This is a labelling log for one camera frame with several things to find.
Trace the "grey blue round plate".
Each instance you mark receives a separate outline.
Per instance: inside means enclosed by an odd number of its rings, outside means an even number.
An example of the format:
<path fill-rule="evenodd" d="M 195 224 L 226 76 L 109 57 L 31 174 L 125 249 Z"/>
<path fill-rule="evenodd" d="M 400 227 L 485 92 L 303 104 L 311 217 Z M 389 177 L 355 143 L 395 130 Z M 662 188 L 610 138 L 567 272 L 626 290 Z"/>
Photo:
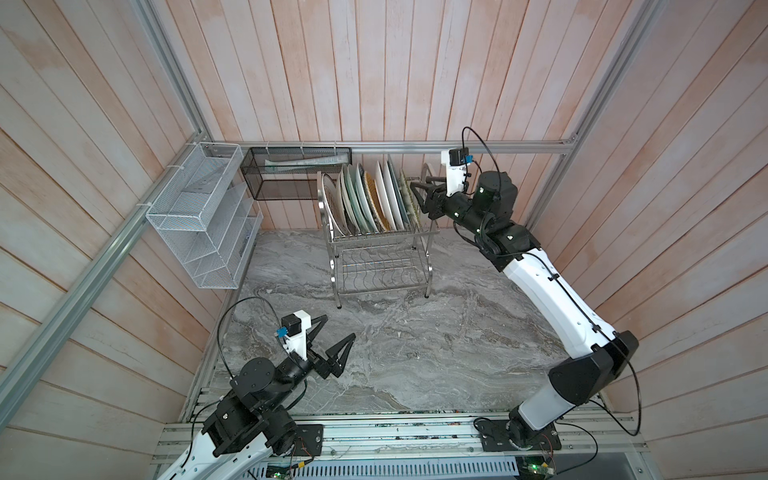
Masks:
<path fill-rule="evenodd" d="M 388 171 L 389 171 L 391 182 L 393 184 L 394 195 L 395 195 L 395 199 L 397 201 L 397 209 L 399 211 L 399 215 L 400 215 L 401 221 L 403 223 L 403 229 L 406 230 L 406 231 L 409 231 L 410 230 L 410 222 L 409 222 L 408 214 L 407 214 L 407 211 L 406 211 L 406 208 L 405 208 L 405 204 L 403 202 L 403 198 L 402 198 L 402 195 L 401 195 L 401 192 L 400 192 L 400 189 L 399 189 L 399 185 L 398 185 L 398 182 L 397 182 L 397 177 L 395 175 L 394 166 L 392 164 L 390 156 L 387 156 L 386 164 L 387 164 L 387 168 L 388 168 Z"/>

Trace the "white plate orange sunburst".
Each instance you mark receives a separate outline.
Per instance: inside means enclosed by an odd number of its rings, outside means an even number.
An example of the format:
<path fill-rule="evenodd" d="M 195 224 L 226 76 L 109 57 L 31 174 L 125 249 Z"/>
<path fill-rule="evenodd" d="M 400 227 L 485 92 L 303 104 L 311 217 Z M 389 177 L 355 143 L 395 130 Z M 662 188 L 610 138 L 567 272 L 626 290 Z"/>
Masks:
<path fill-rule="evenodd" d="M 331 176 L 319 173 L 317 176 L 318 205 L 325 228 L 331 241 L 339 236 L 345 236 L 339 220 L 339 202 L 337 188 Z"/>

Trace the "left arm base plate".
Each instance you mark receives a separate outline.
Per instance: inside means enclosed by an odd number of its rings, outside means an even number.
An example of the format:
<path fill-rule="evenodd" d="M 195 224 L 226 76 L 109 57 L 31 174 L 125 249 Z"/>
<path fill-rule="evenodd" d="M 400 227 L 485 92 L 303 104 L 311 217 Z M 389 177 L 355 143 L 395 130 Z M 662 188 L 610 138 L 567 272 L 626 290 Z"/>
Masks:
<path fill-rule="evenodd" d="M 324 426 L 319 423 L 299 424 L 290 429 L 273 446 L 275 455 L 317 457 L 322 453 Z"/>

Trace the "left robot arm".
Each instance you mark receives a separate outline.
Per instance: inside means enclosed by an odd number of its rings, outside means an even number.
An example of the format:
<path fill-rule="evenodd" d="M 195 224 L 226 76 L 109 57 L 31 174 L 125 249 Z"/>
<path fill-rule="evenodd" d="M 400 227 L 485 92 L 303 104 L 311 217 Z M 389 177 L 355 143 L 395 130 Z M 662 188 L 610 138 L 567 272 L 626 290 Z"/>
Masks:
<path fill-rule="evenodd" d="M 266 357 L 248 361 L 211 406 L 189 447 L 160 477 L 235 479 L 271 456 L 297 450 L 298 425 L 283 402 L 312 372 L 340 377 L 356 340 L 350 333 L 320 355 L 312 343 L 327 321 L 303 310 L 284 316 L 276 339 L 286 359 L 278 365 Z"/>

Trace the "yellow green woven plate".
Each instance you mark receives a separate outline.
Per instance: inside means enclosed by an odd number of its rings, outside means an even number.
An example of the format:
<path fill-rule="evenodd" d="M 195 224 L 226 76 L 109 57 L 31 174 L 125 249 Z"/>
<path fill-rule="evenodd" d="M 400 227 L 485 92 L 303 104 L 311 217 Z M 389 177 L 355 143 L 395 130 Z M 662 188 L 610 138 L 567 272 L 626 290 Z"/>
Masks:
<path fill-rule="evenodd" d="M 408 215 L 409 223 L 414 230 L 420 231 L 421 221 L 420 221 L 419 213 L 416 209 L 418 204 L 414 203 L 412 192 L 409 189 L 408 179 L 403 171 L 400 171 L 399 173 L 398 182 L 399 182 L 401 196 L 403 198 L 405 209 Z"/>

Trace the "orange woven bamboo plate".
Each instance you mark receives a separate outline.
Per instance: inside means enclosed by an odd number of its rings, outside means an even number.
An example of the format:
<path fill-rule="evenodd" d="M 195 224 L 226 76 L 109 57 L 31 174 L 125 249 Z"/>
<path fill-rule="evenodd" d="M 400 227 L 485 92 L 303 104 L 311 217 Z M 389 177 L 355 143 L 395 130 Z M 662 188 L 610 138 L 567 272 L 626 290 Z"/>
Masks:
<path fill-rule="evenodd" d="M 379 198 L 376 190 L 376 185 L 373 177 L 368 173 L 363 173 L 363 182 L 364 187 L 366 190 L 366 195 L 368 198 L 368 203 L 370 206 L 370 209 L 372 211 L 375 224 L 377 226 L 377 229 L 379 232 L 389 232 L 390 231 L 390 225 L 388 220 L 385 218 L 383 211 L 381 209 Z"/>

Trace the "white plate green clover outline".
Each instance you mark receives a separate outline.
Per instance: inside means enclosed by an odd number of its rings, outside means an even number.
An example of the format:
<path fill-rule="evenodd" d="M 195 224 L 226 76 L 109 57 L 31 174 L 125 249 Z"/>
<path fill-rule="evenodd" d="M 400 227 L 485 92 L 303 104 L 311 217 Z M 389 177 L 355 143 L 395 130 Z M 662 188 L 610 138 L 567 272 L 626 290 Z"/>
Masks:
<path fill-rule="evenodd" d="M 384 180 L 384 185 L 387 192 L 388 202 L 390 205 L 391 213 L 393 214 L 395 225 L 398 231 L 403 231 L 405 229 L 405 226 L 400 214 L 396 192 L 394 190 L 394 185 L 393 185 L 390 172 L 386 163 L 383 163 L 382 171 L 383 171 L 383 180 Z"/>

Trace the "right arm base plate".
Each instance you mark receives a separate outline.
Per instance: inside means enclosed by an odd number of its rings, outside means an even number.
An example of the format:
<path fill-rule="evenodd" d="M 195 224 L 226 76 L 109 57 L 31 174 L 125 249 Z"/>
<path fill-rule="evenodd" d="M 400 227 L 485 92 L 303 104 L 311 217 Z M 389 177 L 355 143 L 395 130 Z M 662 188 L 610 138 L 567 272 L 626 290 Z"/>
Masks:
<path fill-rule="evenodd" d="M 508 452 L 546 450 L 556 451 L 562 448 L 560 436 L 553 424 L 545 429 L 534 431 L 524 422 L 517 420 L 491 420 L 477 417 L 473 427 L 480 436 L 484 452 Z"/>

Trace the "stainless steel dish rack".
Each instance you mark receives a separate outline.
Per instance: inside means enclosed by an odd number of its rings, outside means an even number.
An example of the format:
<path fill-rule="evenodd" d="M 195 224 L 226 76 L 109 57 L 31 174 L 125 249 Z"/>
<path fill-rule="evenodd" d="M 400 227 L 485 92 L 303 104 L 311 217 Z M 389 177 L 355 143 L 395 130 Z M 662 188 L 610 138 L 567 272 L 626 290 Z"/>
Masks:
<path fill-rule="evenodd" d="M 367 171 L 375 181 L 375 167 Z M 356 180 L 356 166 L 351 164 L 351 177 L 360 200 Z M 351 204 L 350 216 L 354 217 Z M 420 290 L 428 298 L 432 293 L 433 265 L 430 258 L 432 240 L 437 234 L 436 224 L 425 223 L 419 213 L 421 230 L 389 231 L 361 234 L 354 217 L 356 233 L 339 236 L 331 241 L 323 219 L 322 230 L 329 257 L 330 285 L 337 308 L 342 307 L 344 296 L 384 293 L 398 290 Z"/>

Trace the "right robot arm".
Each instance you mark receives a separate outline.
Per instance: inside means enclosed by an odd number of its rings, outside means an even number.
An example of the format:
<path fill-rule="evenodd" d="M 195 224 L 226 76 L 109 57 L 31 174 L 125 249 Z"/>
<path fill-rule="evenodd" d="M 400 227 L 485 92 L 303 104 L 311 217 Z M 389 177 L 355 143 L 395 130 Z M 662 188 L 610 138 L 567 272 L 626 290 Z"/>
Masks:
<path fill-rule="evenodd" d="M 430 219 L 447 217 L 473 234 L 471 244 L 528 296 L 569 356 L 509 414 L 506 430 L 511 443 L 530 449 L 550 424 L 620 376 L 638 349 L 638 339 L 601 319 L 556 271 L 533 234 L 512 221 L 517 188 L 507 174 L 482 173 L 472 195 L 451 190 L 444 177 L 412 181 L 408 187 Z"/>

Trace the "light green flower plate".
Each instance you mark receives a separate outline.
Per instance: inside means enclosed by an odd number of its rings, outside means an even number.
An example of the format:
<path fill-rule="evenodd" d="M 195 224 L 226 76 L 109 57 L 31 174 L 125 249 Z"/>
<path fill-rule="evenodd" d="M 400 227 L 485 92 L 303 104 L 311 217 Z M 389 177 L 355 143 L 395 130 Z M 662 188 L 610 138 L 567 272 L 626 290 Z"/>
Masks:
<path fill-rule="evenodd" d="M 343 168 L 343 171 L 344 171 L 343 175 L 344 175 L 344 181 L 345 181 L 345 186 L 347 191 L 347 197 L 349 198 L 353 215 L 358 225 L 358 230 L 360 231 L 361 234 L 369 234 L 371 232 L 371 229 L 358 202 L 357 193 L 354 188 L 354 182 L 351 177 L 351 167 L 352 165 L 348 164 L 348 165 L 345 165 Z"/>

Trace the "cream plate with red flowers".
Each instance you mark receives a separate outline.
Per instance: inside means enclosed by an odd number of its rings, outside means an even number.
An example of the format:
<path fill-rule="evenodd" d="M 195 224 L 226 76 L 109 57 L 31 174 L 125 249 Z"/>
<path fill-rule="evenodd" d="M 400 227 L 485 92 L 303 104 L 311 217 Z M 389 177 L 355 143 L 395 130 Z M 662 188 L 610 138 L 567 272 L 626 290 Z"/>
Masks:
<path fill-rule="evenodd" d="M 337 202 L 341 210 L 341 213 L 339 214 L 340 222 L 344 224 L 343 229 L 346 231 L 346 235 L 353 236 L 356 233 L 356 226 L 354 223 L 354 217 L 350 216 L 350 207 L 347 205 L 348 199 L 345 192 L 343 171 L 340 171 L 338 174 L 336 190 Z"/>

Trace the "white plate dark lettered rim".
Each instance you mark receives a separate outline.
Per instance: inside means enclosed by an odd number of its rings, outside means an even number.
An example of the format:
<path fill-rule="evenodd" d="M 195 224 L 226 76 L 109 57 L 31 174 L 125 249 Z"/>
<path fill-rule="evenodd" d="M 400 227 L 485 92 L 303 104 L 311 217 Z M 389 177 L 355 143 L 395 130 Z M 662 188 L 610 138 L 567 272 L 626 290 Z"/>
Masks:
<path fill-rule="evenodd" d="M 368 191 L 366 190 L 366 182 L 364 178 L 365 171 L 363 170 L 363 167 L 358 164 L 356 166 L 356 180 L 358 183 L 358 190 L 359 190 L 359 196 L 360 196 L 360 204 L 362 205 L 362 211 L 366 217 L 366 220 L 369 224 L 369 229 L 372 233 L 378 233 L 379 227 L 376 223 L 376 218 L 373 214 L 373 211 L 371 210 L 370 203 L 369 203 L 369 195 Z"/>

